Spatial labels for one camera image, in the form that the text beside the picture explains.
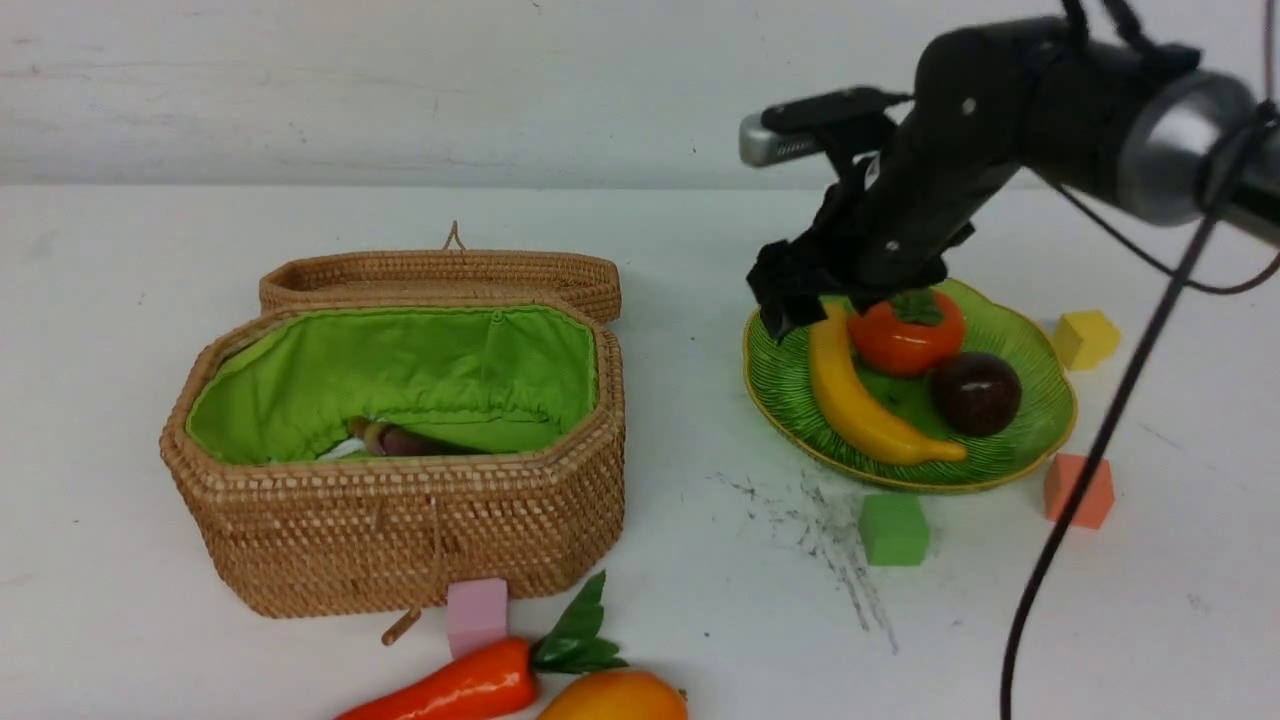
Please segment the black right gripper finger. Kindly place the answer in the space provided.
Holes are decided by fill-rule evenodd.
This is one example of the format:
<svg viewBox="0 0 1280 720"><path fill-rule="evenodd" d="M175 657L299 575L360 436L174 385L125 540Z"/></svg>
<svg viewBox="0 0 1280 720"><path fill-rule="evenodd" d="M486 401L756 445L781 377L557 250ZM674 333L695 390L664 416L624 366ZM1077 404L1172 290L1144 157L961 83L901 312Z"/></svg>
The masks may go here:
<svg viewBox="0 0 1280 720"><path fill-rule="evenodd" d="M817 296L782 296L762 304L762 325L776 343L824 319L824 305Z"/></svg>

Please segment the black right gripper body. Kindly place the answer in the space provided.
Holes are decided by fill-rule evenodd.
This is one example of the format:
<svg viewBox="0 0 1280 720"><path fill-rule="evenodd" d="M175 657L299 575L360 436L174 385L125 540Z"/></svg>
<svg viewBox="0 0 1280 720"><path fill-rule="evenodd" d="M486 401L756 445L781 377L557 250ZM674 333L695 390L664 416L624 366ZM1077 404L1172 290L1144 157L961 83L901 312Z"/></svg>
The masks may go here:
<svg viewBox="0 0 1280 720"><path fill-rule="evenodd" d="M879 173L841 184L797 238L769 243L748 273L760 305L844 295L883 299L945 277L943 254L1020 165L982 145L899 131L878 154Z"/></svg>

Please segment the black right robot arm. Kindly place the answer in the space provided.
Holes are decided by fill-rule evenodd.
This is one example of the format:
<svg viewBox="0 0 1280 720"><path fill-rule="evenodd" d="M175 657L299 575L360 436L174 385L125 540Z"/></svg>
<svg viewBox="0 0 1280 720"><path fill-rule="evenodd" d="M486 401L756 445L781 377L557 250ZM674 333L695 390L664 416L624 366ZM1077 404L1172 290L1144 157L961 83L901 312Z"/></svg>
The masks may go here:
<svg viewBox="0 0 1280 720"><path fill-rule="evenodd" d="M1277 242L1277 136L1201 53L1088 36L1078 13L968 26L931 41L906 94L838 88L745 118L749 167L817 152L837 174L808 229L764 246L748 284L773 340L826 319L824 296L876 304L940 283L943 255L1020 170L1152 225L1207 217Z"/></svg>

